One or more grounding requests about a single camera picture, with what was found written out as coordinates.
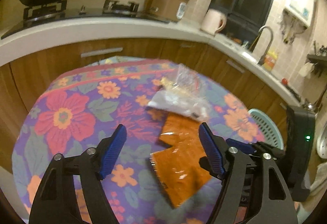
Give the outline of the orange snack wrapper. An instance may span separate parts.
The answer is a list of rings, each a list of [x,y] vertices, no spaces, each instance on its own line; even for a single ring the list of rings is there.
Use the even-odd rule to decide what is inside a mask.
[[[211,175],[199,165],[205,151],[198,136],[200,123],[169,113],[159,135],[168,148],[150,155],[151,164],[172,207],[181,206],[197,193]]]

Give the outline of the white plastic bag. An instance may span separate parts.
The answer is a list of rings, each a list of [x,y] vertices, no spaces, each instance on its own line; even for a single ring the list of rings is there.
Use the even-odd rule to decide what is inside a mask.
[[[211,105],[203,97],[177,94],[165,89],[156,92],[147,106],[176,113],[198,122],[208,121],[211,113]]]

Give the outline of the clear plastic bag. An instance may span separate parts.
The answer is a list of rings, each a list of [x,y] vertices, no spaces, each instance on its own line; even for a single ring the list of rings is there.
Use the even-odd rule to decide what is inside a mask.
[[[204,97],[207,88],[200,75],[183,64],[178,64],[160,83],[166,90],[193,97]]]

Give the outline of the light blue plastic basket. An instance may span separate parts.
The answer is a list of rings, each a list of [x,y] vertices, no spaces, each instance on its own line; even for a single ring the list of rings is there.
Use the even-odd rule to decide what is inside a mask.
[[[259,109],[250,109],[248,111],[250,116],[254,119],[255,123],[262,132],[265,142],[273,147],[283,150],[284,142],[282,135],[275,123]]]

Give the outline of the red tomato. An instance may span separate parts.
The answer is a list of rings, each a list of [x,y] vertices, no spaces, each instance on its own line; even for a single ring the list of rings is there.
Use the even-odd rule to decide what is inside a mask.
[[[283,79],[282,79],[282,84],[283,84],[283,85],[287,85],[287,84],[288,84],[288,80],[285,79],[285,78],[283,78]]]

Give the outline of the chrome sink faucet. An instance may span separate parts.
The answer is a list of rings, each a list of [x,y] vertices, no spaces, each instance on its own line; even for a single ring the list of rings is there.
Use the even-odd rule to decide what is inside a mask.
[[[268,25],[264,25],[259,29],[259,35],[261,36],[263,32],[266,32],[267,39],[262,40],[261,44],[259,45],[259,50],[257,51],[258,54],[258,62],[257,64],[259,66],[262,66],[264,64],[265,57],[272,46],[273,40],[274,40],[274,32],[272,28]]]

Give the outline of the yellow detergent bottle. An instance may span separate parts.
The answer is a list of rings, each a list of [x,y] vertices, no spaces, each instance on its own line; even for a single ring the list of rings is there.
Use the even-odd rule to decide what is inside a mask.
[[[278,59],[278,52],[268,51],[264,58],[263,68],[265,68],[266,71],[272,71],[272,69],[276,64],[277,59]]]

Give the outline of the floral tablecloth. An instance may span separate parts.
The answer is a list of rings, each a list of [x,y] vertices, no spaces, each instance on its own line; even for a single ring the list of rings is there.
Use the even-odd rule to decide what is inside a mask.
[[[152,153],[169,148],[160,137],[166,120],[178,120],[149,106],[162,80],[186,78],[209,103],[209,126],[224,138],[245,143],[264,139],[248,109],[230,91],[183,65],[170,61],[125,58],[66,72],[53,81],[28,113],[12,154],[20,200],[31,212],[37,189],[56,154],[72,157],[96,147],[122,124],[127,140],[102,181],[120,223],[205,223],[221,190],[209,177],[178,207],[165,195],[150,163]]]

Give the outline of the wooden cabinet front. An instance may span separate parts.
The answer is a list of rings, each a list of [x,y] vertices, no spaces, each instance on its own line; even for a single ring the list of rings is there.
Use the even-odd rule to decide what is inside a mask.
[[[1,67],[1,167],[12,171],[12,151],[20,128],[37,98],[61,74],[111,56],[166,59],[210,77],[247,108],[266,113],[287,137],[286,100],[243,62],[212,45],[169,39],[106,39],[73,43],[29,54]]]

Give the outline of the pink electric kettle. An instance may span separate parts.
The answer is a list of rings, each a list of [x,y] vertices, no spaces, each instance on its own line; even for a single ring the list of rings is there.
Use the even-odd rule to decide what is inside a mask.
[[[224,29],[227,23],[227,17],[220,11],[209,9],[203,18],[200,26],[201,31],[215,36]]]

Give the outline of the white water heater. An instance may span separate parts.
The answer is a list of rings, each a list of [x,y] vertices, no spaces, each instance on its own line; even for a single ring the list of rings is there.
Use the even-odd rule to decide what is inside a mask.
[[[285,0],[284,10],[309,28],[314,13],[314,0]]]

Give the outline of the brown rice cooker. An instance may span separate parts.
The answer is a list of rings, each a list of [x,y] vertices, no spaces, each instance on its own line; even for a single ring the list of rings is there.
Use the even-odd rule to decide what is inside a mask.
[[[149,13],[170,22],[182,20],[189,0],[152,0]]]

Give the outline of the white counter top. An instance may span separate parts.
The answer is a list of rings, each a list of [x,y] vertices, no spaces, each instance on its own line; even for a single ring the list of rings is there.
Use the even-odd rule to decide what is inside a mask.
[[[114,38],[162,38],[209,44],[255,74],[287,104],[299,105],[281,82],[257,65],[255,58],[240,45],[222,34],[213,36],[187,23],[108,17],[76,18],[44,23],[2,39],[1,65],[60,45]]]

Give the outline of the black gas stove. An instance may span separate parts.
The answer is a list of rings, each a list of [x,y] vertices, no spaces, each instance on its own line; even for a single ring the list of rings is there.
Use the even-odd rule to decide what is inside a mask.
[[[137,18],[163,22],[165,24],[170,22],[165,18],[139,12],[139,4],[135,2],[120,4],[119,1],[105,0],[102,8],[86,8],[85,6],[81,6],[78,9],[67,9],[66,5],[67,0],[61,0],[49,5],[25,8],[23,11],[23,20],[5,33],[1,33],[1,39],[5,39],[28,28],[66,19],[106,17]]]

